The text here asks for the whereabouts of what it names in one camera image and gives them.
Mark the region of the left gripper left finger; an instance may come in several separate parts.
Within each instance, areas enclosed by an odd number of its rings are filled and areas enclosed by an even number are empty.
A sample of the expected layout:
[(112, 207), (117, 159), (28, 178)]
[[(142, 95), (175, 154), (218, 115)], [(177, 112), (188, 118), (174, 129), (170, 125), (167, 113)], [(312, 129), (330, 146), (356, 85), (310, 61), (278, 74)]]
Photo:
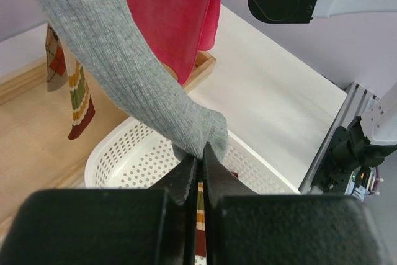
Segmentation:
[(2, 264), (193, 264), (197, 159), (147, 189), (47, 189), (21, 205)]

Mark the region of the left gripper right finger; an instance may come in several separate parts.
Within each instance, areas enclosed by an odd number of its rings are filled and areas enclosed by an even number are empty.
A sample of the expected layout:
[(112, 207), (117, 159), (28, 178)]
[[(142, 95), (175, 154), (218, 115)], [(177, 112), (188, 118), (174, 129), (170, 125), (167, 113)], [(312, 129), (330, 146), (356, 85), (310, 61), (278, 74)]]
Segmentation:
[(344, 195), (260, 195), (203, 152), (209, 264), (391, 264), (372, 214)]

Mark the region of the beige striped sock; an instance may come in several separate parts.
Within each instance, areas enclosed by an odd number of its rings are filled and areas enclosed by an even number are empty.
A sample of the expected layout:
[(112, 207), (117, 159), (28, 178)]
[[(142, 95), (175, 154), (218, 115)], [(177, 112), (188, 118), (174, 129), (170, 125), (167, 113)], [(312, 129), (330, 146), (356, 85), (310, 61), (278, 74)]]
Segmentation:
[(204, 174), (198, 175), (198, 197), (195, 234), (195, 264), (207, 264), (206, 208), (209, 205)]
[(82, 65), (68, 47), (63, 47), (63, 54), (68, 75), (73, 116), (72, 127), (68, 138), (75, 140), (90, 124), (96, 111)]

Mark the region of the grey sock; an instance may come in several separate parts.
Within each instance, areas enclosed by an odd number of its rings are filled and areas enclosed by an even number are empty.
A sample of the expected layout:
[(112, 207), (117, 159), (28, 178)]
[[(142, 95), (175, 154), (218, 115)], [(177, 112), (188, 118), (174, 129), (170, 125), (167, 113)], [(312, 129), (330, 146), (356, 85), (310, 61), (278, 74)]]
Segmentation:
[(127, 0), (36, 0), (63, 48), (127, 114), (168, 138), (178, 158), (219, 160), (228, 147), (225, 117), (194, 102), (155, 57)]

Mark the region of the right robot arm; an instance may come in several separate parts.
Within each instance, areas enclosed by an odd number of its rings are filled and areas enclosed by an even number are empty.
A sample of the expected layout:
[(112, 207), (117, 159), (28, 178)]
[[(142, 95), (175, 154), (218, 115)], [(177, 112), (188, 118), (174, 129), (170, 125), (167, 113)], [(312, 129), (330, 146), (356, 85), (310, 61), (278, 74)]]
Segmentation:
[[(396, 0), (247, 0), (250, 13), (268, 24), (307, 24), (314, 18), (394, 12)], [(376, 195), (379, 165), (396, 151), (396, 88), (376, 99), (358, 84), (348, 90), (300, 192)]]

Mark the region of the white perforated plastic basket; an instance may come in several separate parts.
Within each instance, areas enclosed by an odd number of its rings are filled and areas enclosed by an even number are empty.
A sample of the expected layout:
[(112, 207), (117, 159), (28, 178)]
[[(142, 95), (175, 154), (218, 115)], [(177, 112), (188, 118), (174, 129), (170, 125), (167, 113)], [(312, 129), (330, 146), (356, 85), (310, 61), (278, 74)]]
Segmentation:
[[(224, 166), (258, 194), (296, 194), (298, 189), (230, 132)], [(92, 151), (84, 171), (87, 188), (149, 188), (178, 164), (171, 142), (130, 117)]]

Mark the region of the wooden clothes rack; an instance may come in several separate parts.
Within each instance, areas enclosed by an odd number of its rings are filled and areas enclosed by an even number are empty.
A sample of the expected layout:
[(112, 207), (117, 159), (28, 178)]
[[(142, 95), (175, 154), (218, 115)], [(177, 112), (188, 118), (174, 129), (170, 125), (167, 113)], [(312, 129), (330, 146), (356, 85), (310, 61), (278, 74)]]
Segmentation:
[(81, 185), (91, 151), (127, 118), (87, 74), (97, 114), (78, 139), (68, 140), (68, 87), (47, 92), (45, 75), (40, 58), (1, 78), (1, 238), (31, 193)]

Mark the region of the argyle sock left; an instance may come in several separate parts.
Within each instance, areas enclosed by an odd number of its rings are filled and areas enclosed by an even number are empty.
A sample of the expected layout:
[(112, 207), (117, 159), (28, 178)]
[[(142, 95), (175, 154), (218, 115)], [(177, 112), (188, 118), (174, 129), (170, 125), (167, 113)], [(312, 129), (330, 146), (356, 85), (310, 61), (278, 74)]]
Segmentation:
[(47, 61), (47, 91), (53, 92), (66, 84), (68, 75), (61, 42), (50, 24), (47, 24), (45, 53)]

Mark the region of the pink towel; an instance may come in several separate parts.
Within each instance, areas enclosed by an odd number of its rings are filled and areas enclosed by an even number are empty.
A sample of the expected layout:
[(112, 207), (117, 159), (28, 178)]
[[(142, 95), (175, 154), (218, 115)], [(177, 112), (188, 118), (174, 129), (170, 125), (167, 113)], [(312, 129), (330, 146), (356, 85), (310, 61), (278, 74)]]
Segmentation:
[(221, 0), (127, 0), (133, 20), (158, 60), (179, 83), (190, 76), (197, 53), (215, 44)]

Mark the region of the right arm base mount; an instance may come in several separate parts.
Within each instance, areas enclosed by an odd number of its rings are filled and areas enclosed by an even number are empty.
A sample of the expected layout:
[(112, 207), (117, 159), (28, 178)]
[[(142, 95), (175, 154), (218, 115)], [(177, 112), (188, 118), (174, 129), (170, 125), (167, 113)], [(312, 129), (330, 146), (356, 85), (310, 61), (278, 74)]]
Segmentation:
[(314, 183), (322, 189), (329, 189), (326, 179), (336, 182), (344, 173), (351, 175), (355, 170), (364, 172), (379, 166), (396, 150), (395, 145), (372, 145), (364, 135), (357, 116), (347, 128), (347, 140), (329, 150), (329, 156), (322, 162)]

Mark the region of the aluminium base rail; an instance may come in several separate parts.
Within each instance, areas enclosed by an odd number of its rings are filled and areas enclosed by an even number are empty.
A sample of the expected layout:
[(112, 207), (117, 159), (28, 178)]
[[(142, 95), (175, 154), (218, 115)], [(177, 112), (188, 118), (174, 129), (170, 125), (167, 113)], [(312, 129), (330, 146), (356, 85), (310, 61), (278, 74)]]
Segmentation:
[(366, 110), (367, 104), (377, 100), (371, 92), (357, 83), (352, 83), (346, 89), (347, 96), (330, 126), (309, 170), (306, 172), (298, 190), (301, 194), (345, 194), (351, 182), (351, 175), (344, 173), (336, 182), (326, 179), (329, 189), (322, 189), (314, 183), (322, 162), (329, 156), (329, 150), (347, 140), (347, 128), (356, 116)]

